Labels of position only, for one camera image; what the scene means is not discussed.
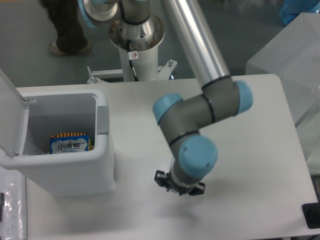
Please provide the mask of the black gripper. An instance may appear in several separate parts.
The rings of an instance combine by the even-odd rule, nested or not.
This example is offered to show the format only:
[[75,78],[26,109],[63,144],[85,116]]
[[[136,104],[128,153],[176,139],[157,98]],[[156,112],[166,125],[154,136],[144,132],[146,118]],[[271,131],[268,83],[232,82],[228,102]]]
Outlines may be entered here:
[[165,188],[167,192],[178,193],[180,196],[189,194],[190,196],[199,196],[205,193],[206,184],[203,182],[188,184],[185,182],[176,183],[170,172],[157,170],[155,172],[154,181],[161,188]]

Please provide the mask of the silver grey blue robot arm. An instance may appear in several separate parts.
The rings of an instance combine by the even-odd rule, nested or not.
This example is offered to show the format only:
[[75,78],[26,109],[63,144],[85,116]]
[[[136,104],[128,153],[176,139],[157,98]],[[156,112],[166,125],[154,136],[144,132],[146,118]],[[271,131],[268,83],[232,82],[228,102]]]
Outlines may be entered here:
[[[215,144],[200,129],[248,111],[253,105],[250,87],[233,80],[201,7],[196,0],[167,0],[165,6],[201,94],[183,99],[177,93],[155,101],[154,117],[172,152],[168,172],[158,170],[154,180],[179,195],[202,195],[203,178],[218,158]],[[148,0],[80,0],[85,23],[95,28],[110,23],[109,36],[118,48],[125,82],[168,78],[173,61],[158,65],[158,47],[165,36],[162,20]]]

